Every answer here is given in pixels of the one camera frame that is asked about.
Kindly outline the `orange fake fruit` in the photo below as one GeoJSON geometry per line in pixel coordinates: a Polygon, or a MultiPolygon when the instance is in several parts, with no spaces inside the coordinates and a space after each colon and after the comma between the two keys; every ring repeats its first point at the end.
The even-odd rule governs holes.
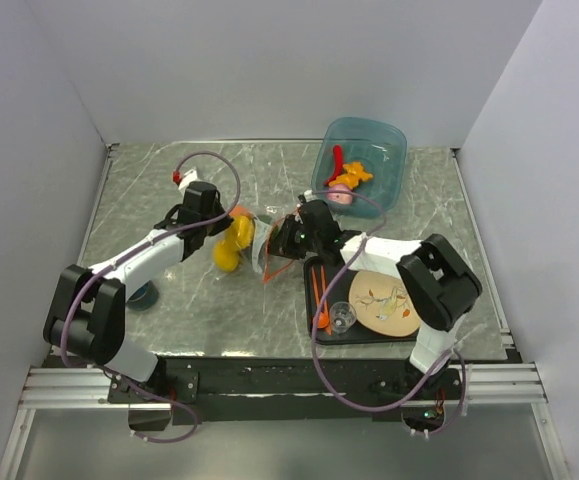
{"type": "Polygon", "coordinates": [[[249,214],[248,210],[245,207],[243,207],[242,205],[236,205],[230,211],[231,217],[238,217],[238,216],[243,216],[243,215],[248,215],[248,214],[249,214]]]}

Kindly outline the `purple fake onion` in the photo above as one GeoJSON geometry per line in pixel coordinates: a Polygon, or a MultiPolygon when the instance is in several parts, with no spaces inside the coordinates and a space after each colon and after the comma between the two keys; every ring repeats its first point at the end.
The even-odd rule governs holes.
{"type": "Polygon", "coordinates": [[[345,184],[335,184],[328,187],[326,198],[329,202],[348,206],[353,202],[352,190],[345,184]]]}

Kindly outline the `yellow fake bell pepper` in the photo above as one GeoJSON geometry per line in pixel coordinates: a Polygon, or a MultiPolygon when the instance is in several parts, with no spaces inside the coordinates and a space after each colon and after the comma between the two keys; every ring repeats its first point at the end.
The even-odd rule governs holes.
{"type": "Polygon", "coordinates": [[[254,221],[247,215],[237,215],[226,232],[226,240],[234,251],[241,251],[251,245],[254,235],[254,221]]]}

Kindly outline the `green fake vegetable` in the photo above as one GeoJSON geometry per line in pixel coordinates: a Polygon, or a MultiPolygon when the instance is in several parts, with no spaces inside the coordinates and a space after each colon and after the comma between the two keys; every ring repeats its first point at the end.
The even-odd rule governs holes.
{"type": "Polygon", "coordinates": [[[274,222],[273,218],[267,214],[256,215],[255,221],[257,225],[264,225],[265,227],[271,227],[274,222]]]}

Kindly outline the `clear zip top bag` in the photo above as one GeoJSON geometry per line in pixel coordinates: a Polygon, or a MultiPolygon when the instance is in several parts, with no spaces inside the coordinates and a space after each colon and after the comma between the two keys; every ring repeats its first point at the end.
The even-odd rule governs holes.
{"type": "Polygon", "coordinates": [[[281,274],[294,263],[293,259],[286,261],[284,265],[279,264],[279,257],[273,256],[269,252],[269,242],[275,236],[282,226],[285,217],[279,217],[274,220],[271,227],[264,225],[257,225],[255,216],[257,214],[249,211],[249,216],[255,223],[255,235],[251,245],[240,251],[240,262],[247,261],[251,264],[253,271],[260,274],[262,283],[266,284],[274,277],[281,274]]]}

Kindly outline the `tan fake ginger root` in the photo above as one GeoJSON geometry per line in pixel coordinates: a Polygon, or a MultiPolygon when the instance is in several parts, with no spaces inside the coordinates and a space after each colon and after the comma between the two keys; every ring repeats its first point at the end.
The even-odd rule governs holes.
{"type": "Polygon", "coordinates": [[[366,171],[364,165],[359,161],[344,163],[342,173],[329,182],[329,186],[344,185],[350,190],[354,190],[361,183],[373,179],[373,174],[366,171]]]}

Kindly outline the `red fake chili pepper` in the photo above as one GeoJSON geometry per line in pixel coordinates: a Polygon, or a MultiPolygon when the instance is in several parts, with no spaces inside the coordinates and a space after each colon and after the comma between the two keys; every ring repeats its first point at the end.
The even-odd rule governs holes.
{"type": "Polygon", "coordinates": [[[342,172],[344,164],[343,149],[339,144],[336,144],[332,148],[333,155],[333,171],[329,178],[324,181],[324,186],[329,186],[332,181],[334,181],[342,172]]]}

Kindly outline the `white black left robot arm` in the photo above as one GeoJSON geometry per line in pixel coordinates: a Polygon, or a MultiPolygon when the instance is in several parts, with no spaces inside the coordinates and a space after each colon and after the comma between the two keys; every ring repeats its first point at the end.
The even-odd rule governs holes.
{"type": "Polygon", "coordinates": [[[217,187],[193,181],[183,200],[136,245],[115,257],[60,274],[43,328],[44,340],[61,349],[132,379],[132,390],[153,402],[167,390],[166,362],[135,344],[126,333],[130,298],[155,276],[185,261],[205,239],[232,223],[217,187]]]}

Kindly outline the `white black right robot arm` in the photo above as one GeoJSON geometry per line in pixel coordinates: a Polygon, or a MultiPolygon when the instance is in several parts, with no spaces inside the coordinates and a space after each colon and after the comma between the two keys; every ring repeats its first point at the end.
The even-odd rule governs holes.
{"type": "Polygon", "coordinates": [[[290,260],[314,254],[338,268],[319,292],[315,316],[339,278],[351,271],[400,281],[421,320],[409,356],[414,368],[406,375],[408,390],[429,398],[441,387],[439,371],[448,361],[458,324],[482,294],[480,280],[444,236],[404,241],[379,237],[376,229],[343,229],[324,201],[311,200],[271,230],[266,253],[290,260]]]}

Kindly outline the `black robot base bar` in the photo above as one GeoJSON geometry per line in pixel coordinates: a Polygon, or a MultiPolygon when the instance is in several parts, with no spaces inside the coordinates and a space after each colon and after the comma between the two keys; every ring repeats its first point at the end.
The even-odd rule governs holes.
{"type": "Polygon", "coordinates": [[[129,404],[131,425],[141,431],[161,430],[167,421],[202,422],[340,419],[360,411],[339,402],[319,373],[349,400],[376,408],[404,397],[421,379],[405,360],[262,357],[170,357],[166,383],[158,394],[191,407],[195,414],[158,405],[114,379],[107,399],[129,404]]]}

